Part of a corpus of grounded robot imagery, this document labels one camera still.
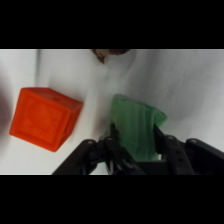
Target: white cloth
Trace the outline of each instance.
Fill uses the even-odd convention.
[[[0,72],[4,67],[8,71],[4,73],[7,75],[3,77],[5,84],[0,84],[0,93],[8,95],[9,114],[13,113],[19,89],[24,86],[50,87],[84,102],[85,106],[72,136],[55,154],[7,137],[13,144],[5,143],[4,153],[0,152],[0,174],[51,174],[82,140],[97,140],[104,134],[115,94],[165,112],[166,134],[182,141],[198,138],[224,151],[224,50],[138,49],[112,56],[107,65],[102,65],[88,49],[45,49],[41,53],[40,72],[35,78],[32,74],[33,81],[27,81],[28,73],[34,73],[35,67],[31,69],[27,63],[33,60],[31,55],[27,53],[28,61],[24,59],[23,65],[10,55],[5,61],[4,55],[1,50]],[[27,66],[32,71],[27,73]],[[19,84],[7,84],[8,74],[16,74]]]

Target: table surface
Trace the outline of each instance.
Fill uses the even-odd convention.
[[[51,174],[84,139],[98,140],[122,94],[165,112],[167,134],[224,151],[224,50],[141,49],[100,64],[88,49],[0,50],[0,174]],[[9,136],[20,89],[50,87],[84,102],[57,153]],[[94,174],[106,174],[101,165]]]

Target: green cloth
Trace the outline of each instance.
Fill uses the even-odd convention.
[[[166,119],[156,108],[120,97],[112,101],[110,125],[115,125],[120,145],[137,162],[159,160],[153,128],[154,125],[161,127]]]

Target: red cube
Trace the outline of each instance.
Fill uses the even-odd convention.
[[[49,88],[20,92],[10,135],[56,152],[72,134],[83,103]]]

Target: white fabric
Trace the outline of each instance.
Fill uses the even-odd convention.
[[[107,65],[102,65],[88,49],[45,49],[39,75],[33,81],[27,81],[27,74],[33,73],[30,63],[12,60],[11,69],[4,54],[1,50],[0,72],[3,67],[8,72],[0,93],[9,95],[9,114],[13,113],[19,88],[28,85],[50,87],[85,106],[73,135],[55,154],[7,137],[13,144],[5,143],[7,147],[0,152],[0,174],[51,174],[82,140],[98,140],[104,134],[115,94],[165,112],[169,118],[163,127],[166,134],[182,141],[198,138],[224,151],[224,50],[132,50],[112,56]],[[32,72],[18,72],[17,66],[21,71],[28,66]],[[8,74],[17,74],[20,80],[18,85],[11,85],[16,91],[6,88],[10,86]]]

